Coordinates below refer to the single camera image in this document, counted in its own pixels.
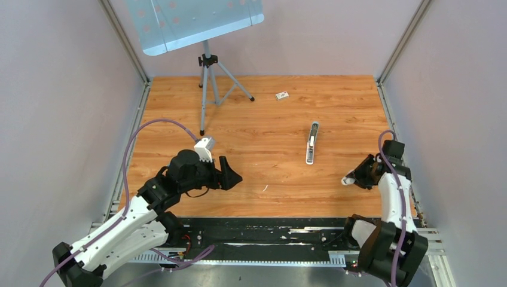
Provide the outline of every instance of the small box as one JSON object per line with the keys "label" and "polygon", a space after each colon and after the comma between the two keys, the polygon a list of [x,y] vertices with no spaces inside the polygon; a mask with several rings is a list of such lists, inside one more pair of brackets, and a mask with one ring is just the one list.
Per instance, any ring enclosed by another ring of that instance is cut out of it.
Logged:
{"label": "small box", "polygon": [[289,93],[287,93],[287,91],[283,91],[281,93],[276,94],[277,100],[282,100],[285,99],[286,97],[289,97]]}

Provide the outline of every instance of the tripod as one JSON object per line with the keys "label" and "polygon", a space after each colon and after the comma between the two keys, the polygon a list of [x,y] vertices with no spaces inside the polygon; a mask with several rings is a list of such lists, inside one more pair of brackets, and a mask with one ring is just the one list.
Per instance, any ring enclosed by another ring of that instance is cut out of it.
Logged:
{"label": "tripod", "polygon": [[[209,49],[209,43],[207,40],[203,41],[204,44],[204,54],[202,55],[202,58],[199,57],[199,67],[203,67],[203,70],[201,71],[201,81],[199,83],[199,87],[203,89],[203,104],[202,104],[202,112],[201,112],[201,130],[200,134],[201,136],[204,136],[204,118],[206,116],[206,104],[211,103],[217,106],[222,105],[222,103],[225,101],[225,99],[232,93],[232,91],[239,87],[247,96],[248,98],[253,102],[255,101],[255,98],[252,97],[252,95],[238,82],[238,80],[229,72],[229,70],[218,61],[218,56],[211,55],[210,49]],[[217,64],[231,80],[233,80],[234,85],[233,87],[225,94],[225,96],[220,99],[218,97],[218,86],[216,85],[216,78],[215,78],[215,72],[213,71],[213,64]],[[207,79],[208,77],[211,80],[211,86],[213,87],[213,94],[215,95],[215,100],[207,100],[206,99],[206,89],[207,89]]]}

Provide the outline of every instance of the tripod leg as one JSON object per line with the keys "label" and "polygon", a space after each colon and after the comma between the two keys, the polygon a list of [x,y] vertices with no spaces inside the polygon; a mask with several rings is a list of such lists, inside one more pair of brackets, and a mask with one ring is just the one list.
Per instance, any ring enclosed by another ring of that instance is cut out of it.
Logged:
{"label": "tripod leg", "polygon": [[204,136],[204,118],[206,117],[206,89],[207,89],[207,68],[203,70],[203,106],[201,111],[201,136]]}
{"label": "tripod leg", "polygon": [[215,71],[213,71],[213,67],[209,66],[209,73],[211,78],[211,85],[213,86],[213,94],[215,95],[215,104],[218,105],[218,86],[216,85]]}
{"label": "tripod leg", "polygon": [[224,70],[224,72],[229,76],[229,78],[231,78],[231,80],[233,80],[234,83],[248,96],[248,98],[252,102],[255,101],[255,98],[252,97],[252,95],[245,89],[245,87],[238,82],[238,80],[231,74],[231,72],[229,72],[229,70],[224,65],[222,65],[221,62],[218,62],[217,64],[218,66],[220,66],[222,70]]}
{"label": "tripod leg", "polygon": [[204,69],[206,69],[206,67],[203,65],[203,69],[201,70],[201,81],[199,82],[199,87],[202,88],[203,87],[203,81],[204,81]]}

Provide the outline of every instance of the wooden tabletop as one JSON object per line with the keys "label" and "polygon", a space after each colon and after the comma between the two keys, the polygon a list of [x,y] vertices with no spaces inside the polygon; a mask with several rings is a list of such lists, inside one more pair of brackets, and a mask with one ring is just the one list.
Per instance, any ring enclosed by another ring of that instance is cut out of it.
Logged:
{"label": "wooden tabletop", "polygon": [[[224,77],[217,80],[224,95],[232,82]],[[256,101],[249,101],[237,88],[222,106],[208,105],[206,135],[216,139],[213,157],[227,156],[243,182],[197,199],[183,195],[170,209],[176,216],[381,216],[378,190],[345,187],[340,182],[368,153],[378,152],[378,136],[388,128],[373,77],[238,80]],[[198,136],[198,82],[197,77],[155,78],[142,122],[171,118]],[[274,95],[281,91],[289,97],[277,101]],[[212,100],[211,91],[208,98]],[[320,122],[320,129],[315,163],[307,165],[306,142],[313,121]],[[193,145],[173,124],[157,123],[140,132],[128,175],[132,195],[180,150]]]}

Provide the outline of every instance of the white wall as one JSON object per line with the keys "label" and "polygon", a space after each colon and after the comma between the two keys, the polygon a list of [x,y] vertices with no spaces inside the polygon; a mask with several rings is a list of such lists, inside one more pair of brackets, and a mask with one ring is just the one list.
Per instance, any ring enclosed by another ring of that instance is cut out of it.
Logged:
{"label": "white wall", "polygon": [[[160,56],[139,45],[125,1],[111,0],[150,76],[198,75],[201,44]],[[263,0],[264,22],[210,41],[238,75],[379,76],[420,0]]]}
{"label": "white wall", "polygon": [[0,285],[38,286],[101,219],[142,87],[97,0],[2,12]]}
{"label": "white wall", "polygon": [[435,0],[386,83],[457,286],[504,286],[507,2]]}

